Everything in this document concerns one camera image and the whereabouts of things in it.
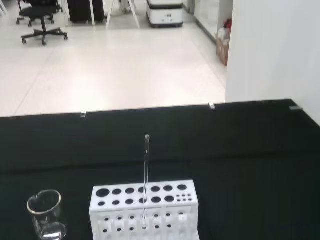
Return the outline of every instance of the white cabinet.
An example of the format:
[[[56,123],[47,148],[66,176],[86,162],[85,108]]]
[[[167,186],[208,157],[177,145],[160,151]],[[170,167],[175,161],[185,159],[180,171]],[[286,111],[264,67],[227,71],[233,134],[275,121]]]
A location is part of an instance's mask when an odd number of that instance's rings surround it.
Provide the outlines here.
[[[232,10],[233,0],[195,0],[194,15],[214,39],[224,21],[232,18]]]

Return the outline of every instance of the glass beaker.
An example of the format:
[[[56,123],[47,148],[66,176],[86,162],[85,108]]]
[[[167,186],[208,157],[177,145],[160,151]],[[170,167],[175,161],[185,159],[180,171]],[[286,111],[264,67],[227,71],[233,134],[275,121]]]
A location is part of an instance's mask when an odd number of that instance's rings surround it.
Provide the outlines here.
[[[44,190],[29,198],[26,207],[39,239],[61,240],[66,236],[61,200],[61,194],[56,190]]]

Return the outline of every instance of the chair backrest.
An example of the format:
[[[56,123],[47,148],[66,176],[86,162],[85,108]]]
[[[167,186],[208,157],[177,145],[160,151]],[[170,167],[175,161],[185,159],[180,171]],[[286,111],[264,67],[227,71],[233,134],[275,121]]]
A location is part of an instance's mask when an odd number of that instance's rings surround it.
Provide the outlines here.
[[[57,6],[57,0],[23,0],[27,4],[31,4],[33,7],[38,6]]]

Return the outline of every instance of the black tabletop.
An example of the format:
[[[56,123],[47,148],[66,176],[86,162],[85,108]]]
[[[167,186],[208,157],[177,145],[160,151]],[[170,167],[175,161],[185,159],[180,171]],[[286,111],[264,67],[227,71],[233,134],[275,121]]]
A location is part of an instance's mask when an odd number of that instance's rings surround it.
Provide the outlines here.
[[[62,194],[91,240],[93,186],[193,179],[200,239],[319,239],[320,128],[291,100],[0,118],[0,239],[36,239],[26,209]]]

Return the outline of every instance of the white floor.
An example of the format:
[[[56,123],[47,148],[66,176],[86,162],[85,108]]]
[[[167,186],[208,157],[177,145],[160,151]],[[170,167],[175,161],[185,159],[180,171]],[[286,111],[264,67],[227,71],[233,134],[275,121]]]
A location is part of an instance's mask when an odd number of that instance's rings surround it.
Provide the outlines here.
[[[135,0],[141,29],[132,15],[115,5],[110,30],[105,25],[64,27],[62,13],[54,16],[69,40],[21,35],[29,28],[15,0],[4,1],[10,13],[0,18],[0,117],[198,105],[225,101],[227,68],[216,46],[185,14],[182,28],[149,28],[145,1]]]

